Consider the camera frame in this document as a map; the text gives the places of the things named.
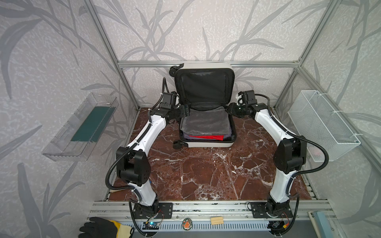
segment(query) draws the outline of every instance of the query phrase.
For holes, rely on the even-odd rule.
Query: green cloth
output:
[[[98,142],[114,110],[115,107],[94,107],[71,141]]]

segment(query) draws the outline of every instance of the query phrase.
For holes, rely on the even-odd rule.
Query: black and yellow glove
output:
[[[78,238],[129,238],[134,229],[129,225],[122,225],[113,220],[100,217],[91,217],[92,222],[86,222],[81,228]]]

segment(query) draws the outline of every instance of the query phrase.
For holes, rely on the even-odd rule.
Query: clear plastic bin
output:
[[[303,90],[288,111],[298,133],[324,147],[330,161],[360,145],[360,141],[340,115],[319,91]],[[315,162],[323,162],[324,154],[307,144]]]
[[[54,161],[86,161],[119,106],[116,99],[90,93],[42,154]]]

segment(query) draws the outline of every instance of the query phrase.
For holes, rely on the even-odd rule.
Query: enclosure wall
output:
[[[136,110],[82,1],[1,1],[0,15],[0,237],[77,237]],[[90,92],[119,101],[92,156],[43,156]]]
[[[329,1],[93,0],[119,61],[297,61]],[[273,101],[290,69],[235,69],[235,91]],[[140,106],[167,68],[124,68]]]
[[[381,151],[380,16],[381,1],[341,1],[302,65],[378,152]],[[300,90],[316,89],[307,82],[298,76],[278,108],[289,126],[292,123],[287,111]],[[309,159],[305,168],[319,165]],[[308,177],[317,196],[330,201],[347,237],[379,237],[381,177],[360,147]]]

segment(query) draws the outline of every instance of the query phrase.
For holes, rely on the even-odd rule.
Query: suitcase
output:
[[[221,106],[225,109],[229,104],[233,85],[234,71],[226,62],[184,63],[172,66],[169,71],[174,77],[176,90],[181,105],[188,104],[192,110],[212,112]],[[182,121],[179,123],[180,140],[174,141],[173,148],[186,147],[230,147],[237,138],[234,121],[227,114],[231,133],[223,137],[222,141],[211,139],[190,139],[181,130]]]

